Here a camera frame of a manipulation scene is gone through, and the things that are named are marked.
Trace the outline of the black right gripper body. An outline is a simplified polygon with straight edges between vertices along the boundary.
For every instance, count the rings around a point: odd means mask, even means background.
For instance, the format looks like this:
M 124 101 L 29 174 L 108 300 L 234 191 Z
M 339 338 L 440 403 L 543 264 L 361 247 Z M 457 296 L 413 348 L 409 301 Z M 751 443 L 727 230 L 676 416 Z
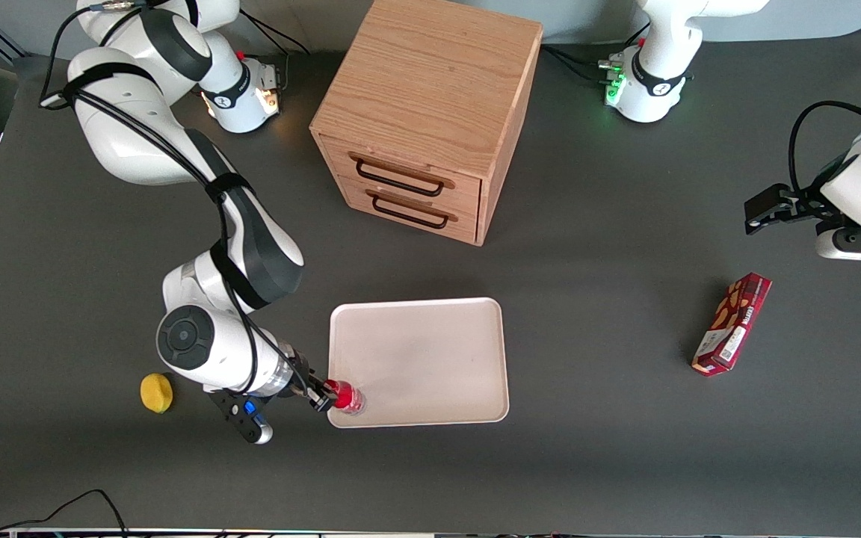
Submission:
M 295 395 L 300 395 L 311 403 L 318 403 L 320 396 L 320 380 L 315 377 L 305 356 L 290 356 L 286 358 L 291 368 L 289 387 Z

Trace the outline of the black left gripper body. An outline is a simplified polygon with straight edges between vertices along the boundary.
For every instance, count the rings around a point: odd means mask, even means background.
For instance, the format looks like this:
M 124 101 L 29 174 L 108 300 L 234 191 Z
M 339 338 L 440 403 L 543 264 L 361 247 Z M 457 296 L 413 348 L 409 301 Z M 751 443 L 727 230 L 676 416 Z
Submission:
M 777 220 L 796 223 L 817 219 L 828 225 L 843 225 L 844 215 L 817 188 L 779 187 L 780 210 Z

